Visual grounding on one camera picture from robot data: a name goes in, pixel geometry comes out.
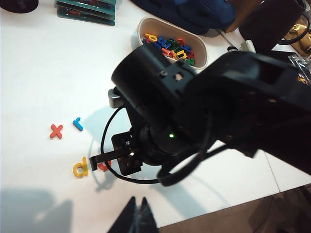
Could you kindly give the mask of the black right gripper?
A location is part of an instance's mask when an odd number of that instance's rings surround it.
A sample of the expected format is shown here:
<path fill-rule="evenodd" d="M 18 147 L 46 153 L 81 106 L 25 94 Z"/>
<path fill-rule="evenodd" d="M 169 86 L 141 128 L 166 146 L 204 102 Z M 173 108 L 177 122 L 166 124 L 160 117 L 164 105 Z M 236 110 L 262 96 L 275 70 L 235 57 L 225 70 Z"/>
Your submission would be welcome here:
<path fill-rule="evenodd" d="M 91 169 L 97 170 L 98 164 L 114 159 L 117 159 L 123 176 L 141 171 L 143 164 L 160 166 L 165 153 L 157 144 L 156 137 L 164 130 L 164 127 L 153 127 L 145 120 L 132 121 L 129 131 L 112 136 L 115 151 L 90 157 Z"/>

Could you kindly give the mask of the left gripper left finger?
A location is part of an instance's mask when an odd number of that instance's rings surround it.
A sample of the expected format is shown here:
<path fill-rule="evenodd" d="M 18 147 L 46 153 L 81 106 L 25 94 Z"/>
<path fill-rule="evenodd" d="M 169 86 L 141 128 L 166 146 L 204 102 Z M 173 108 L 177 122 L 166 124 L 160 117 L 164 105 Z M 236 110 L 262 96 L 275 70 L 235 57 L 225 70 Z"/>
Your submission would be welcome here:
<path fill-rule="evenodd" d="M 129 233 L 136 213 L 136 198 L 131 197 L 108 233 Z"/>

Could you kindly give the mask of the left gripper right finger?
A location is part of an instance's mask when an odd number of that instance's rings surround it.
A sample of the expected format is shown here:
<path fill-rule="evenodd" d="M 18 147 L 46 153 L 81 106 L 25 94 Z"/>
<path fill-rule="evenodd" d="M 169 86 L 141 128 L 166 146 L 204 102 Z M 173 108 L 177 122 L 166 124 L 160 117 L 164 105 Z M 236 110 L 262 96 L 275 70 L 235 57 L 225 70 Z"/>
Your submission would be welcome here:
<path fill-rule="evenodd" d="M 137 233 L 157 233 L 158 228 L 147 199 L 142 199 L 136 216 Z"/>

